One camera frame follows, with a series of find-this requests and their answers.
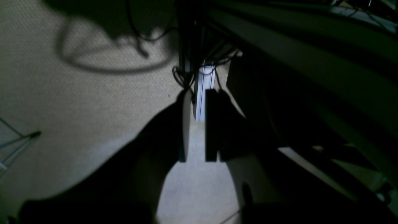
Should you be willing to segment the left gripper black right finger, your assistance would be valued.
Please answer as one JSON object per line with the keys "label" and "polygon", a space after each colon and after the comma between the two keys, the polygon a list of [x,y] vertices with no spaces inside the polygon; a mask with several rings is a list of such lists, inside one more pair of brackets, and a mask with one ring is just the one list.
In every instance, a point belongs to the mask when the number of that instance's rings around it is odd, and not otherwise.
{"label": "left gripper black right finger", "polygon": [[335,160],[377,170],[308,116],[261,100],[246,118],[225,91],[207,90],[205,159],[225,162],[243,224],[396,224],[397,217]]}

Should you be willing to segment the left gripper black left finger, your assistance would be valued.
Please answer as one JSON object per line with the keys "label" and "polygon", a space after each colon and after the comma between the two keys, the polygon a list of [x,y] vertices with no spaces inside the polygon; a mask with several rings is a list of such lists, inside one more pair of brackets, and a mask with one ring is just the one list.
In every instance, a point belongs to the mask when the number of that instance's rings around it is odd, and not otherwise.
{"label": "left gripper black left finger", "polygon": [[187,91],[84,180],[55,196],[28,200],[20,224],[154,224],[170,170],[187,160]]}

